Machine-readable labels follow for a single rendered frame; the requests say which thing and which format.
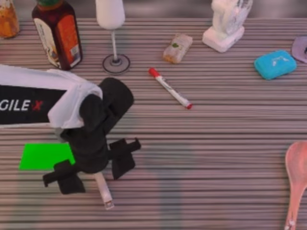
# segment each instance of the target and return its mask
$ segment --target white statue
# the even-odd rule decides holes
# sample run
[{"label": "white statue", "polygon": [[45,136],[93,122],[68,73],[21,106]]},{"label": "white statue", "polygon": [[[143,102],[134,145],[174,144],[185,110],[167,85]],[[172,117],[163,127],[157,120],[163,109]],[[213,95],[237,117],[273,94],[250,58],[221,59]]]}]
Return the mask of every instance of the white statue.
[{"label": "white statue", "polygon": [[213,26],[202,37],[202,42],[220,53],[226,52],[244,34],[244,21],[253,0],[213,0]]}]

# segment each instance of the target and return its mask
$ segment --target striped tablecloth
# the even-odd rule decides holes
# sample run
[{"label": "striped tablecloth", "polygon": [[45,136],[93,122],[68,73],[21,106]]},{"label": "striped tablecloth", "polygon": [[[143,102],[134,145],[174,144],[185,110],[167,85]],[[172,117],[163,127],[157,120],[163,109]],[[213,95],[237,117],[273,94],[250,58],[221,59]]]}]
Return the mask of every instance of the striped tablecloth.
[{"label": "striped tablecloth", "polygon": [[[102,59],[112,53],[111,36],[95,19],[78,21],[84,60],[72,70],[94,83],[108,75]],[[136,168],[118,181],[105,170],[116,207],[105,211],[90,175],[87,193],[63,196],[57,184],[44,188],[45,172],[19,172],[25,143],[56,142],[49,128],[0,130],[1,230],[277,230],[289,201],[284,156],[307,138],[307,65],[265,81],[253,61],[307,32],[306,19],[246,22],[231,50],[219,54],[201,39],[210,19],[128,19],[117,31],[119,53],[132,61],[117,78],[129,86],[135,105],[108,141],[138,137]],[[0,41],[0,63],[52,68],[31,21],[21,33]],[[174,34],[194,43],[182,63],[162,61]],[[148,75],[154,67],[194,103],[191,111]],[[297,229],[307,227],[303,198]]]}]

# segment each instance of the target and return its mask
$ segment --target red letter x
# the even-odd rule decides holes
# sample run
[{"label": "red letter x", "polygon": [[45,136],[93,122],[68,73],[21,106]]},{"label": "red letter x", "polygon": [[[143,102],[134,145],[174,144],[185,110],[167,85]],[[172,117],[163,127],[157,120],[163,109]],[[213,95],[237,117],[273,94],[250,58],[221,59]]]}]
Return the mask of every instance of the red letter x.
[{"label": "red letter x", "polygon": [[35,101],[35,105],[32,105],[33,111],[40,111],[40,106],[42,105],[43,101]]}]

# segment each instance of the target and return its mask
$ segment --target statue base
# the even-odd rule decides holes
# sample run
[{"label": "statue base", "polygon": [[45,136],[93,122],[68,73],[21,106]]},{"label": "statue base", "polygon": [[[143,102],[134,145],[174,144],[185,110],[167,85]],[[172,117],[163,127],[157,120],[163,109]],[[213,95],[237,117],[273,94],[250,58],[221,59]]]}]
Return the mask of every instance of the statue base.
[{"label": "statue base", "polygon": [[207,46],[217,50],[220,53],[226,52],[232,47],[238,40],[240,40],[244,34],[244,27],[242,26],[234,34],[221,39],[221,36],[211,26],[207,31],[203,33],[202,42]]}]

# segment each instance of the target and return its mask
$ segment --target spatula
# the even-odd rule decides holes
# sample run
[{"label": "spatula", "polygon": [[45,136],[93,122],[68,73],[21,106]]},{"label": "spatula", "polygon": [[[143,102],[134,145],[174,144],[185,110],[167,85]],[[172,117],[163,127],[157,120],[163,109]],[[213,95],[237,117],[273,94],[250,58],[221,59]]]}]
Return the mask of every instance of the spatula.
[{"label": "spatula", "polygon": [[290,201],[284,230],[295,230],[299,205],[307,187],[307,141],[295,142],[286,153]]}]

